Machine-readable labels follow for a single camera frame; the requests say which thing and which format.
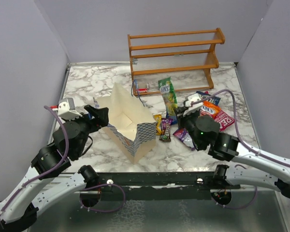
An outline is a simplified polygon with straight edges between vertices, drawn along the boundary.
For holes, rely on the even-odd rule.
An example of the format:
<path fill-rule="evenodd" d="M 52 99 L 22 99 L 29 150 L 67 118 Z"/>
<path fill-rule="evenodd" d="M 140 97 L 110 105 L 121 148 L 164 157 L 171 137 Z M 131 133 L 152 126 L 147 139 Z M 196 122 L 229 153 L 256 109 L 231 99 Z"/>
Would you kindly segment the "yellow brown candy packet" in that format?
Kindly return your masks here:
<path fill-rule="evenodd" d="M 162 116 L 161 114 L 153 115 L 153 118 L 156 121 L 156 135 L 161 135 L 162 129 L 161 129 L 161 123 L 162 123 Z"/>

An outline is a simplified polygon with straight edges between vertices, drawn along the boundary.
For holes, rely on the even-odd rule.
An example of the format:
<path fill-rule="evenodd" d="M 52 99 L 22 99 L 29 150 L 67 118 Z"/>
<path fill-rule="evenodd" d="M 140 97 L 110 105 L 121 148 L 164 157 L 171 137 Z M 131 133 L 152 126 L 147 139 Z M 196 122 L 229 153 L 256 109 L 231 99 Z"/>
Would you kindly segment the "purple snack packet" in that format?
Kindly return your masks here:
<path fill-rule="evenodd" d="M 191 151 L 195 150 L 194 142 L 191 136 L 189 135 L 189 133 L 184 128 L 177 129 L 173 133 L 173 136 L 176 137 L 181 143 L 183 143 Z"/>

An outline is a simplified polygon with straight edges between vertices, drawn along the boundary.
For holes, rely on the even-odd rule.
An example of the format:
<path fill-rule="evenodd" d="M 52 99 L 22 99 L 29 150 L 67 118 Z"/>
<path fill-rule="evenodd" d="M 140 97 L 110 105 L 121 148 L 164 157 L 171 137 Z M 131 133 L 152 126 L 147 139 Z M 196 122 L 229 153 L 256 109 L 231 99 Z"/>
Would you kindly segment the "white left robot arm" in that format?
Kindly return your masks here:
<path fill-rule="evenodd" d="M 37 217 L 63 197 L 79 190 L 93 190 L 99 176 L 90 165 L 82 166 L 67 181 L 43 191 L 43 188 L 71 166 L 71 161 L 83 155 L 90 134 L 106 127 L 109 109 L 86 105 L 87 114 L 75 112 L 75 118 L 61 120 L 46 106 L 60 125 L 53 133 L 53 142 L 41 148 L 32 160 L 25 176 L 15 189 L 0 202 L 0 232 L 22 232 L 32 226 Z"/>

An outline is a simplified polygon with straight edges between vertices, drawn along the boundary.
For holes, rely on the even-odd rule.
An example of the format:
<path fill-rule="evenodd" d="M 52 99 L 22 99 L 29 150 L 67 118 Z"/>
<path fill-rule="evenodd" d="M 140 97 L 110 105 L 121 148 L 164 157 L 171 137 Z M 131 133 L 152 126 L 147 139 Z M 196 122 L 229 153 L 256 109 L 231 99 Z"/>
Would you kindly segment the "green snack packet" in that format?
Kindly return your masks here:
<path fill-rule="evenodd" d="M 177 123 L 176 114 L 174 112 L 174 109 L 177 108 L 177 98 L 171 78 L 167 77 L 159 80 L 158 85 L 166 107 L 166 118 L 171 119 L 171 124 L 174 125 Z"/>

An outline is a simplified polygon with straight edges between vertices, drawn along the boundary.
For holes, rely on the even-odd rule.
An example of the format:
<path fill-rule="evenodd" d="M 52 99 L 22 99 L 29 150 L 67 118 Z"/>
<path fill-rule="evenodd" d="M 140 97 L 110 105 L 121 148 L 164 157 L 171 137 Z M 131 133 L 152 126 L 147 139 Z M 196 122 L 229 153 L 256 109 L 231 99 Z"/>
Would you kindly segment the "small purple candy packet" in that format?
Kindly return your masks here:
<path fill-rule="evenodd" d="M 171 124 L 173 120 L 171 118 L 163 118 L 161 122 L 161 135 L 159 140 L 165 143 L 171 142 Z"/>

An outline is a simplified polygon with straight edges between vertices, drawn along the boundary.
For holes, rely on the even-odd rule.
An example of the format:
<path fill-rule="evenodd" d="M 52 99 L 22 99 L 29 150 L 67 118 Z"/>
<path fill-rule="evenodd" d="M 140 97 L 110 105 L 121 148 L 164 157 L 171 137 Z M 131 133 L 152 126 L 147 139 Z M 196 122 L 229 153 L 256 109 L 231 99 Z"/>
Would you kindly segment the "checkered paper bag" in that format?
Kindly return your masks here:
<path fill-rule="evenodd" d="M 137 163 L 156 146 L 156 121 L 148 108 L 121 84 L 111 95 L 93 99 L 95 107 L 109 109 L 109 123 L 103 131 L 131 163 Z"/>

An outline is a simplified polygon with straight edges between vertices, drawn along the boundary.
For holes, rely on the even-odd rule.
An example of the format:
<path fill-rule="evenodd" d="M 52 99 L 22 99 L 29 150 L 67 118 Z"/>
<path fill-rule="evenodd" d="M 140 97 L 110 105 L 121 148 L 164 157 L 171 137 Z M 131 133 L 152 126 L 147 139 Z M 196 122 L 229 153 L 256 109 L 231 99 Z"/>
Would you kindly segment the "pink real chips bag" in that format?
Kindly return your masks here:
<path fill-rule="evenodd" d="M 219 131 L 226 130 L 229 126 L 234 124 L 234 119 L 225 113 L 223 110 L 220 110 L 219 113 L 214 118 L 214 121 L 219 123 L 220 129 Z"/>

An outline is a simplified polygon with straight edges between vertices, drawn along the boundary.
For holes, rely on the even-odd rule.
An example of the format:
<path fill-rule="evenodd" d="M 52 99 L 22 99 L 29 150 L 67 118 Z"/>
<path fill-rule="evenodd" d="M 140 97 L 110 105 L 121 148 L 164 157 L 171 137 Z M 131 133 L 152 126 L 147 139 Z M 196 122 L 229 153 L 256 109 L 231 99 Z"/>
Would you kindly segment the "orange candy packet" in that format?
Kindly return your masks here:
<path fill-rule="evenodd" d="M 221 108 L 208 101 L 203 102 L 203 106 L 200 108 L 200 116 L 210 116 L 215 118 L 220 112 Z"/>

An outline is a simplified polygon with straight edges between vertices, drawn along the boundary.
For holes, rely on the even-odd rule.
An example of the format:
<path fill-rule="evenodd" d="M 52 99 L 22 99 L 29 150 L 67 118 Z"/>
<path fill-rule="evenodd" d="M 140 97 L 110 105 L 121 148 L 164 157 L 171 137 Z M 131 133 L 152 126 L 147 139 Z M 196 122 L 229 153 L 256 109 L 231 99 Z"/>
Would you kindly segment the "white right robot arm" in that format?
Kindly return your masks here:
<path fill-rule="evenodd" d="M 208 155 L 220 161 L 231 161 L 250 166 L 239 171 L 235 167 L 219 165 L 212 177 L 218 189 L 226 186 L 251 185 L 280 192 L 290 199 L 290 159 L 260 150 L 239 137 L 220 132 L 220 125 L 210 116 L 187 107 L 175 109 L 180 128 L 191 136 L 195 149 L 208 150 Z"/>

